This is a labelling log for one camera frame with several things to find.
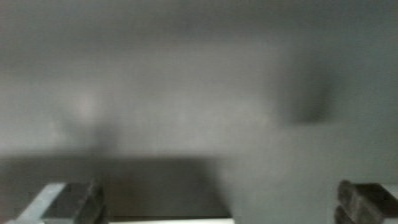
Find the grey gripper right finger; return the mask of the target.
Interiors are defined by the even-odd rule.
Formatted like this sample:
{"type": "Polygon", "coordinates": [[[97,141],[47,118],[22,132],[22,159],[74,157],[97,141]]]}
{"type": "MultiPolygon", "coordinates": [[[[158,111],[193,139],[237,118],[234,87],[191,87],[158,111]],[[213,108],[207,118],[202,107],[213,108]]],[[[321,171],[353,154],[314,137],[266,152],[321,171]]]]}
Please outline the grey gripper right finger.
{"type": "Polygon", "coordinates": [[[398,198],[378,183],[339,182],[333,224],[398,224],[398,198]]]}

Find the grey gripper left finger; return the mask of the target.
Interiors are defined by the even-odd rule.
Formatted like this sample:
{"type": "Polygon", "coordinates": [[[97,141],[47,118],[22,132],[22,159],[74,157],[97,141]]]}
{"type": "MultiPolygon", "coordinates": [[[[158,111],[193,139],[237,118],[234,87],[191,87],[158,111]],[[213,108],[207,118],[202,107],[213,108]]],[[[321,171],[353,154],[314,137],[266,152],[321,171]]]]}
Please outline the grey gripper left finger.
{"type": "Polygon", "coordinates": [[[10,224],[108,224],[101,184],[47,183],[10,224]]]}

